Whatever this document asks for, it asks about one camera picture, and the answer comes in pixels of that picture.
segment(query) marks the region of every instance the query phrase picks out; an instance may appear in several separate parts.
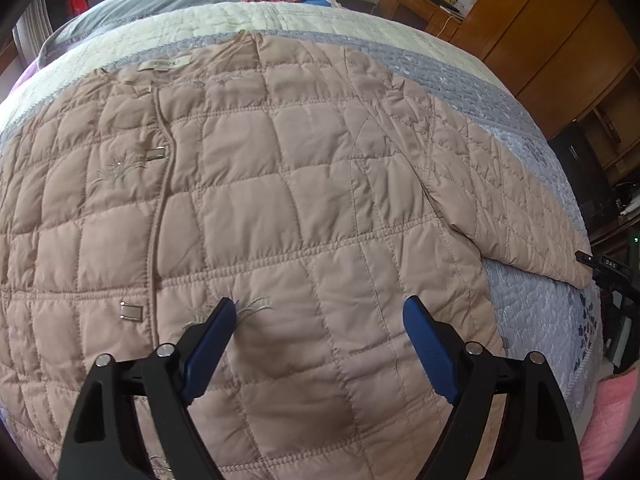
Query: pink quilted jacket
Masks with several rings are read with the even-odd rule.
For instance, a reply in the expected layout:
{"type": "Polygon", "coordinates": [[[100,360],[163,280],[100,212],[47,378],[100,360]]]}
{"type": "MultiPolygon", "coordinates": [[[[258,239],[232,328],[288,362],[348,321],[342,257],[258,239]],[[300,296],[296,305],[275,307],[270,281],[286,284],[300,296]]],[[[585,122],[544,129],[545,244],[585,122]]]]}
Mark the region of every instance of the pink quilted jacket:
{"type": "Polygon", "coordinates": [[[358,51],[240,34],[177,58],[82,79],[4,152],[10,431],[55,478],[95,358],[145,356],[228,296],[266,308],[190,408],[227,479],[413,479],[449,408],[404,298],[500,353],[481,254],[583,287],[586,240],[491,135],[358,51]]]}

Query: blue cloth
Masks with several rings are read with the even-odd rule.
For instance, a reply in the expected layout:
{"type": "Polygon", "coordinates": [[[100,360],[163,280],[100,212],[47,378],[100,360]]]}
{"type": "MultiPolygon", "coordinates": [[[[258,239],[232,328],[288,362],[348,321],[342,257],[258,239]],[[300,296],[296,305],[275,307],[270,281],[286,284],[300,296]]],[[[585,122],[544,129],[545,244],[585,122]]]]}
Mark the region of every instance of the blue cloth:
{"type": "Polygon", "coordinates": [[[315,5],[318,7],[331,7],[331,4],[327,0],[302,0],[300,3],[315,5]]]}

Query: blue gripper pad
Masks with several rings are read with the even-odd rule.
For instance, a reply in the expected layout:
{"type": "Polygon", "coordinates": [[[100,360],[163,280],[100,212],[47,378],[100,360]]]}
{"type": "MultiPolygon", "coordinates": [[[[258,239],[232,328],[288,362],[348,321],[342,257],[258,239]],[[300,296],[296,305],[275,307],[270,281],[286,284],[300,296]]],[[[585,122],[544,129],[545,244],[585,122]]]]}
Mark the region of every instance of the blue gripper pad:
{"type": "Polygon", "coordinates": [[[227,300],[218,309],[213,322],[184,365],[184,386],[180,396],[185,405],[189,406],[193,399],[201,397],[206,391],[235,329],[236,305],[227,300]]]}
{"type": "Polygon", "coordinates": [[[460,397],[460,388],[455,363],[438,338],[431,321],[423,313],[423,306],[419,301],[416,296],[412,296],[404,302],[404,329],[414,345],[433,389],[445,397],[449,404],[456,404],[460,397]]]}

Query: jacket sleeve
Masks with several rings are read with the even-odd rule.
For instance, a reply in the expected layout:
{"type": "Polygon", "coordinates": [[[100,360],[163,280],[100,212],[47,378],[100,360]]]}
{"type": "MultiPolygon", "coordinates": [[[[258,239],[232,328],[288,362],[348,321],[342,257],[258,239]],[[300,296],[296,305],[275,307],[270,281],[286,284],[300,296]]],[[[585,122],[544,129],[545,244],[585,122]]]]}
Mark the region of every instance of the jacket sleeve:
{"type": "Polygon", "coordinates": [[[444,220],[484,257],[588,286],[591,271],[575,260],[577,250],[591,253],[588,241],[516,156],[416,83],[396,77],[392,86],[399,95],[381,102],[383,115],[444,220]]]}

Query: pink cushion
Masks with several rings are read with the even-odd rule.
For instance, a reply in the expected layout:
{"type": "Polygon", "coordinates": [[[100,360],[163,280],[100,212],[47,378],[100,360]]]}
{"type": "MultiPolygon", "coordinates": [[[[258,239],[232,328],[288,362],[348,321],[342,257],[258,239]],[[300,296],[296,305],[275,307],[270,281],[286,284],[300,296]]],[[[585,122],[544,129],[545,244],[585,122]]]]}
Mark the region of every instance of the pink cushion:
{"type": "Polygon", "coordinates": [[[637,368],[597,384],[593,415],[580,443],[584,480],[597,480],[613,462],[637,384],[637,368]]]}

